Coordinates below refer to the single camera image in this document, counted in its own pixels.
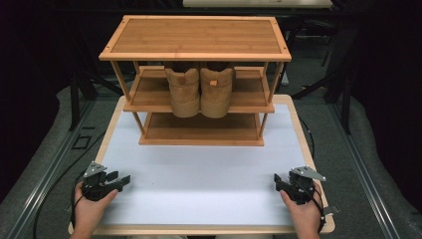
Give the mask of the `tan suede boot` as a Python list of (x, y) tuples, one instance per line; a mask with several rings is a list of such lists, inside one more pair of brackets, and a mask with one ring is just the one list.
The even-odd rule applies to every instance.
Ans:
[(165, 62), (170, 104), (178, 118), (191, 118), (200, 110), (199, 70), (195, 62)]
[(227, 114), (235, 75), (232, 63), (205, 62), (200, 65), (201, 114), (211, 119)]

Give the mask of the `white table mat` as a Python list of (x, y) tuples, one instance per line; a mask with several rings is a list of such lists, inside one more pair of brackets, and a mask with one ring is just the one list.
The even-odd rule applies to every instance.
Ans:
[(129, 113), (118, 117), (104, 165), (130, 183), (105, 225), (288, 226), (274, 177), (305, 165), (292, 112), (278, 104), (261, 146), (144, 145)]

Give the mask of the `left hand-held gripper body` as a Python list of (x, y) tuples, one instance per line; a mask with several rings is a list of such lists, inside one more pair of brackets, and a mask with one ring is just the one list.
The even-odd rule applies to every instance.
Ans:
[(83, 196), (91, 201), (99, 201), (108, 195), (111, 191), (110, 181), (106, 180), (106, 167), (92, 161), (86, 172), (83, 180)]

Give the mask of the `person's left hand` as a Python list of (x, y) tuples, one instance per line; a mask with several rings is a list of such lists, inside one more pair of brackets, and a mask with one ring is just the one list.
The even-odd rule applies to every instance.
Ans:
[(75, 187), (75, 226), (71, 239), (91, 239), (98, 227), (106, 208), (116, 198), (118, 191), (115, 189), (99, 201), (91, 201), (83, 196), (83, 184), (79, 182)]

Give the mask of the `aluminium floor rail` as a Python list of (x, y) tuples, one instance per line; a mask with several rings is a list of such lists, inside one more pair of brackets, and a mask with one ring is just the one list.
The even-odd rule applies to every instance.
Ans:
[(373, 214), (378, 222), (378, 225), (384, 235), (385, 239), (402, 239), (392, 221), (392, 218), (385, 206), (383, 199), (381, 198), (373, 180), (370, 176), (363, 158), (355, 144), (355, 141), (350, 133), (347, 133), (341, 124), (340, 112), (336, 105), (327, 105), (332, 117), (335, 121), (336, 126), (345, 141), (347, 148), (352, 157), (352, 164), (357, 174), (357, 178), (363, 188), (365, 196), (370, 204)]
[(48, 191), (59, 178), (71, 143), (77, 138), (82, 122), (96, 101), (86, 101), (72, 126), (71, 105), (61, 101), (59, 112), (41, 145), (30, 160), (12, 190), (0, 204), (0, 219), (8, 225), (0, 239), (23, 239)]

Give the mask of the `black metal stand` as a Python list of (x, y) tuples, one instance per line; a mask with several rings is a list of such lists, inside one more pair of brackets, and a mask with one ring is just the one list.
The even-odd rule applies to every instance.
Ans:
[(71, 90), (71, 125), (69, 131), (72, 131), (76, 128), (80, 122), (80, 96), (79, 96), (79, 83), (76, 74), (73, 74), (73, 78), (70, 84)]
[(349, 131), (349, 106), (350, 106), (350, 88), (351, 88), (351, 77), (346, 75), (344, 78), (344, 88), (342, 92), (342, 101), (341, 101), (341, 113), (340, 120), (341, 125), (344, 131), (347, 134), (350, 134)]

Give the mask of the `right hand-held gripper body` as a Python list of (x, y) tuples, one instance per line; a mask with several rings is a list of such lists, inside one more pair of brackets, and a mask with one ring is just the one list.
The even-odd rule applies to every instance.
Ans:
[(316, 190), (314, 180), (326, 181), (326, 177), (316, 172), (310, 166), (294, 167), (290, 171), (297, 174), (295, 182), (287, 182), (289, 188), (284, 190), (291, 200), (297, 204), (305, 204), (309, 202)]

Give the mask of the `person's right hand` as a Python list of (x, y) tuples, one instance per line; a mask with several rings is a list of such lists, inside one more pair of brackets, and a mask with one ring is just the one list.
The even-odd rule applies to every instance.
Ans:
[(320, 212), (314, 202), (298, 205), (290, 199), (285, 191), (281, 197), (290, 211), (292, 221), (299, 239), (319, 239)]

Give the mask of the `wooden shoe rack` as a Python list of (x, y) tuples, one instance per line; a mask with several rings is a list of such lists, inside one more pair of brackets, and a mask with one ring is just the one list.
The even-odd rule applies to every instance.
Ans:
[[(133, 63), (132, 85), (123, 85), (124, 110), (132, 113), (142, 144), (261, 145), (268, 115), (274, 112), (276, 84), (269, 63), (291, 54), (273, 17), (126, 15), (100, 54), (117, 69)], [(165, 62), (195, 62), (199, 70), (199, 113), (178, 118), (170, 104)], [(236, 72), (227, 114), (201, 114), (200, 65), (232, 63)]]

